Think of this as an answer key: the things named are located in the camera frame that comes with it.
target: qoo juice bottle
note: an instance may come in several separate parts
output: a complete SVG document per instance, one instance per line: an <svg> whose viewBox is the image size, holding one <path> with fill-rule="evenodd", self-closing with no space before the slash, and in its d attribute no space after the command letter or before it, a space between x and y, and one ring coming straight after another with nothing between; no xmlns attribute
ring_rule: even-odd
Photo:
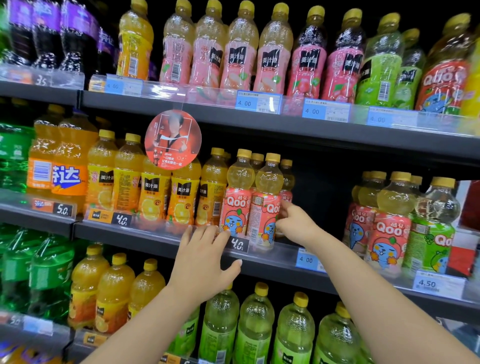
<svg viewBox="0 0 480 364"><path fill-rule="evenodd" d="M237 161L227 172L228 188L225 190L222 212L220 214L220 230L230 230L232 236L247 233L248 218L252 192L250 187L255 179L255 171L250 165L252 152L239 149Z"/></svg>
<svg viewBox="0 0 480 364"><path fill-rule="evenodd" d="M417 270L446 272L455 236L451 224L460 215L460 203L452 195L454 187L453 178L434 177L425 196L417 198L404 261L412 274Z"/></svg>
<svg viewBox="0 0 480 364"><path fill-rule="evenodd" d="M140 136L127 133L126 144L115 156L113 170L112 208L136 213L140 198L140 177L145 154L140 147Z"/></svg>
<svg viewBox="0 0 480 364"><path fill-rule="evenodd" d="M253 66L257 56L258 29L253 21L255 6L251 1L240 3L238 18L227 33L225 66L220 88L250 90Z"/></svg>
<svg viewBox="0 0 480 364"><path fill-rule="evenodd" d="M100 129L99 141L88 152L88 189L85 211L88 208L112 209L115 156L115 133Z"/></svg>
<svg viewBox="0 0 480 364"><path fill-rule="evenodd" d="M353 104L365 52L366 36L361 24L362 11L350 9L328 56L325 85L321 99Z"/></svg>
<svg viewBox="0 0 480 364"><path fill-rule="evenodd" d="M360 203L359 191L360 191L360 188L362 188L367 184L369 179L370 179L370 171L364 171L361 176L361 182L359 184L356 184L352 189L352 203L348 207L347 222L345 223L345 230L344 230L343 239L342 239L343 244L350 247L350 249L353 249L353 246L355 245L355 240L350 239L350 225L353 222L353 218L355 216L355 210L357 209L357 206Z"/></svg>
<svg viewBox="0 0 480 364"><path fill-rule="evenodd" d="M73 115L59 126L60 145L53 157L52 193L54 198L76 204L84 212L88 187L88 151L98 139L98 130L87 115L73 109Z"/></svg>
<svg viewBox="0 0 480 364"><path fill-rule="evenodd" d="M165 219L172 172L157 167L148 157L144 157L141 181L142 190L138 202L140 219L147 221Z"/></svg>
<svg viewBox="0 0 480 364"><path fill-rule="evenodd" d="M370 172L370 180L359 189L359 203L353 210L349 229L349 245L361 258L367 251L375 212L378 209L377 195L383 189L386 177L385 172L373 170Z"/></svg>
<svg viewBox="0 0 480 364"><path fill-rule="evenodd" d="M272 20L260 36L257 75L253 90L283 94L293 34L288 24L288 5L279 2L273 8Z"/></svg>
<svg viewBox="0 0 480 364"><path fill-rule="evenodd" d="M469 25L467 13L455 15L445 23L443 37L428 54L415 110L460 113L468 75L467 56L474 40Z"/></svg>
<svg viewBox="0 0 480 364"><path fill-rule="evenodd" d="M292 164L291 159L282 159L280 162L280 170L283 174L283 186L280 190L280 197L282 200L292 202L293 194L292 189L295 186L295 176L292 173ZM275 236L278 238L284 237L284 234L281 231L276 231Z"/></svg>
<svg viewBox="0 0 480 364"><path fill-rule="evenodd" d="M367 261L392 277L401 274L416 197L410 189L411 174L392 172L390 184L377 195L378 210L368 237Z"/></svg>
<svg viewBox="0 0 480 364"><path fill-rule="evenodd" d="M60 144L58 125L65 109L50 104L47 114L34 121L36 138L28 152L27 193L51 198L52 160Z"/></svg>
<svg viewBox="0 0 480 364"><path fill-rule="evenodd" d="M100 278L96 297L95 330L113 334L127 323L130 289L135 273L125 253L112 257L112 266Z"/></svg>
<svg viewBox="0 0 480 364"><path fill-rule="evenodd" d="M267 359L275 321L275 311L267 294L268 286L258 282L255 293L248 296L240 307L233 364L258 364Z"/></svg>
<svg viewBox="0 0 480 364"><path fill-rule="evenodd" d="M287 96L318 98L320 94L320 78L327 58L324 17L322 6L314 6L308 11L307 24L293 46Z"/></svg>
<svg viewBox="0 0 480 364"><path fill-rule="evenodd" d="M250 241L261 249L273 247L275 223L282 199L279 194L283 186L279 163L279 154L267 153L265 167L258 171L255 178L257 191L252 196L247 235L250 236Z"/></svg>
<svg viewBox="0 0 480 364"><path fill-rule="evenodd" d="M218 88L226 38L222 4L218 0L208 0L205 15L195 28L191 85Z"/></svg>
<svg viewBox="0 0 480 364"><path fill-rule="evenodd" d="M102 274L110 268L110 263L102 256L102 246L93 244L87 247L87 256L72 272L68 325L71 328L92 328L95 324L96 296Z"/></svg>
<svg viewBox="0 0 480 364"><path fill-rule="evenodd" d="M264 166L264 155L259 153L252 153L252 159L250 160L250 165L255 171L255 177L257 177L258 171ZM257 190L255 180L253 180L253 184L250 190L252 191L252 193L254 193Z"/></svg>
<svg viewBox="0 0 480 364"><path fill-rule="evenodd" d="M195 198L197 197L201 174L202 166L197 158L187 166L173 171L168 221L193 224Z"/></svg>
<svg viewBox="0 0 480 364"><path fill-rule="evenodd" d="M391 107L405 43L398 31L400 14L385 15L370 38L360 72L355 103Z"/></svg>
<svg viewBox="0 0 480 364"><path fill-rule="evenodd" d="M212 148L212 157L202 168L195 225L218 226L220 223L220 209L227 187L228 172L228 167L223 160L224 152L222 148Z"/></svg>
<svg viewBox="0 0 480 364"><path fill-rule="evenodd" d="M186 85L190 80L190 65L195 40L195 25L191 19L192 5L177 0L175 13L163 28L163 61L160 82Z"/></svg>
<svg viewBox="0 0 480 364"><path fill-rule="evenodd" d="M395 84L393 107L397 109L413 110L415 96L420 83L422 69L425 66L425 53L418 45L420 30L417 28L403 32L405 52L402 67Z"/></svg>
<svg viewBox="0 0 480 364"><path fill-rule="evenodd" d="M147 19L147 9L145 0L132 0L130 10L120 19L119 76L148 80L153 28Z"/></svg>

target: hand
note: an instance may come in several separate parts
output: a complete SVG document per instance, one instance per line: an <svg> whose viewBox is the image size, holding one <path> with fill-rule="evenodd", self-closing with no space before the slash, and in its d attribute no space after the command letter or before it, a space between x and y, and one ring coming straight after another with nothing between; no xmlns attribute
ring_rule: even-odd
<svg viewBox="0 0 480 364"><path fill-rule="evenodd" d="M293 242L310 250L320 228L301 207L286 200L282 200L281 204L276 228Z"/></svg>
<svg viewBox="0 0 480 364"><path fill-rule="evenodd" d="M182 300L193 308L224 290L240 274L241 259L227 270L220 268L220 258L230 237L229 231L219 234L216 226L200 226L193 233L189 226L180 241L172 274L168 281Z"/></svg>

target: orange juice bottle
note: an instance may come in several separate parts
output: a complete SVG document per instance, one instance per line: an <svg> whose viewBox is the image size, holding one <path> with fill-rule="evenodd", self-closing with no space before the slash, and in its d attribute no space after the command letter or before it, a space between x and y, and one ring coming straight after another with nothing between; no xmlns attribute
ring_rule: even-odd
<svg viewBox="0 0 480 364"><path fill-rule="evenodd" d="M252 196L247 235L251 237L251 242L262 249L271 249L275 237L275 223L282 199L280 190L283 186L279 163L279 154L267 153L265 166L255 178L257 191Z"/></svg>
<svg viewBox="0 0 480 364"><path fill-rule="evenodd" d="M250 165L252 151L239 149L237 161L227 172L228 188L225 190L222 212L220 214L220 230L230 230L232 236L245 235L248 225L248 213L252 201L250 190L255 180L255 171Z"/></svg>
<svg viewBox="0 0 480 364"><path fill-rule="evenodd" d="M110 267L102 256L102 246L87 247L87 256L72 272L68 325L74 329L92 328L95 323L96 296L102 274Z"/></svg>
<svg viewBox="0 0 480 364"><path fill-rule="evenodd" d="M353 186L352 189L352 203L348 207L347 221L345 223L342 239L343 244L350 247L350 249L353 249L353 245L355 245L355 241L350 240L350 225L353 222L354 211L357 209L357 205L359 204L359 191L360 188L365 186L369 179L370 171L364 171L361 175L361 182Z"/></svg>
<svg viewBox="0 0 480 364"><path fill-rule="evenodd" d="M370 179L359 189L359 203L352 213L350 247L361 258L365 256L373 220L378 210L377 195L383 189L387 174L378 170L370 172Z"/></svg>
<svg viewBox="0 0 480 364"><path fill-rule="evenodd" d="M157 167L148 157L144 157L142 190L138 202L141 218L148 221L165 219L171 183L172 172L170 170Z"/></svg>
<svg viewBox="0 0 480 364"><path fill-rule="evenodd" d="M212 157L202 168L200 199L195 225L215 225L220 222L220 209L227 187L228 167L223 159L222 148L212 148Z"/></svg>
<svg viewBox="0 0 480 364"><path fill-rule="evenodd" d="M417 201L411 190L411 177L407 172L392 172L390 184L377 195L378 210L368 238L365 261L394 277L402 272L412 224L408 215Z"/></svg>
<svg viewBox="0 0 480 364"><path fill-rule="evenodd" d="M148 79L153 28L147 19L147 2L132 0L131 8L120 19L120 55L117 75Z"/></svg>
<svg viewBox="0 0 480 364"><path fill-rule="evenodd" d="M256 177L260 168L264 166L264 155L260 153L252 153L252 159L250 161L250 164L252 165L252 168L255 171L255 177ZM254 193L257 190L255 180L253 180L253 184L250 189L252 190L252 193Z"/></svg>
<svg viewBox="0 0 480 364"><path fill-rule="evenodd" d="M59 126L60 145L53 157L52 193L67 204L76 204L83 213L88 186L88 151L98 139L97 128L87 115L73 109L71 118Z"/></svg>
<svg viewBox="0 0 480 364"><path fill-rule="evenodd" d="M197 197L201 174L202 165L198 158L195 158L187 166L173 171L172 192L168 205L168 221L175 221L180 224L193 224L195 198Z"/></svg>
<svg viewBox="0 0 480 364"><path fill-rule="evenodd" d="M85 211L89 208L112 209L113 168L118 148L115 133L100 129L99 141L88 152L88 189Z"/></svg>
<svg viewBox="0 0 480 364"><path fill-rule="evenodd" d="M292 173L292 165L293 161L291 159L282 159L280 162L280 170L283 174L283 186L280 190L280 197L282 200L289 202L292 202L292 189L295 186L295 176ZM284 237L284 234L280 231L276 231L275 236L281 238Z"/></svg>
<svg viewBox="0 0 480 364"><path fill-rule="evenodd" d="M140 147L139 135L127 133L125 142L115 156L112 205L114 210L136 213L145 155Z"/></svg>
<svg viewBox="0 0 480 364"><path fill-rule="evenodd" d="M95 329L113 334L127 323L130 289L135 273L125 263L125 253L112 257L112 266L100 278L96 297Z"/></svg>
<svg viewBox="0 0 480 364"><path fill-rule="evenodd" d="M257 75L253 90L283 94L290 51L293 47L293 33L288 24L288 5L279 2L273 8L272 20L260 36Z"/></svg>
<svg viewBox="0 0 480 364"><path fill-rule="evenodd" d="M28 152L27 193L51 198L52 160L60 143L58 124L65 109L50 104L47 114L34 121L36 138Z"/></svg>
<svg viewBox="0 0 480 364"><path fill-rule="evenodd" d="M160 82L186 85L190 80L195 40L192 5L188 0L177 0L175 12L163 28L163 61Z"/></svg>
<svg viewBox="0 0 480 364"><path fill-rule="evenodd" d="M133 281L128 304L129 321L165 287L165 279L156 268L156 259L145 260L144 271Z"/></svg>

